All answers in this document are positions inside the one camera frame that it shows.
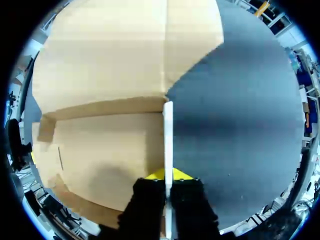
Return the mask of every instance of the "cardboard box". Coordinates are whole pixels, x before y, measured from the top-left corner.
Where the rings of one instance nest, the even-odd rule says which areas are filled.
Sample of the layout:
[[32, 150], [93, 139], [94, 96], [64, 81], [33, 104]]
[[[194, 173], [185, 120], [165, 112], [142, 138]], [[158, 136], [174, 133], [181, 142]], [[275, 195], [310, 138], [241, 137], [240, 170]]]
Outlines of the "cardboard box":
[[116, 228], [140, 177], [164, 167], [168, 89], [223, 42], [214, 0], [75, 0], [33, 72], [43, 184], [74, 212]]

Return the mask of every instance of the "wall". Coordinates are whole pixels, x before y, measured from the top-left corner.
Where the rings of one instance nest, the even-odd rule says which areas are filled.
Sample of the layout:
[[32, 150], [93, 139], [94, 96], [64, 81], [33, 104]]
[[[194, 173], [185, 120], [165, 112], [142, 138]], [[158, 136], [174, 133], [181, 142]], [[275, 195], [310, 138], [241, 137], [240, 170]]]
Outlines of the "wall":
[[[291, 48], [303, 41], [306, 41], [306, 37], [302, 33], [302, 31], [299, 29], [298, 26], [294, 26], [290, 28], [288, 31], [280, 35], [278, 38], [278, 41], [284, 48]], [[306, 54], [308, 54], [311, 57], [311, 60], [316, 62], [318, 60], [315, 52], [313, 51], [311, 45], [309, 43], [303, 45], [301, 47], [305, 51]]]

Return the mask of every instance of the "gray fabric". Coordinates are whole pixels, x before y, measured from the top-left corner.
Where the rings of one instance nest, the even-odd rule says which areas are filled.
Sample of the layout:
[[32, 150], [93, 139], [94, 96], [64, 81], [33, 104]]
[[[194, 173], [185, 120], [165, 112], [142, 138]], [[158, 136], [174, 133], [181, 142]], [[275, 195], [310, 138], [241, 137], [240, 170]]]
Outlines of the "gray fabric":
[[304, 123], [285, 50], [251, 13], [217, 1], [224, 44], [168, 92], [173, 101], [173, 166], [205, 185], [223, 229], [288, 187]]

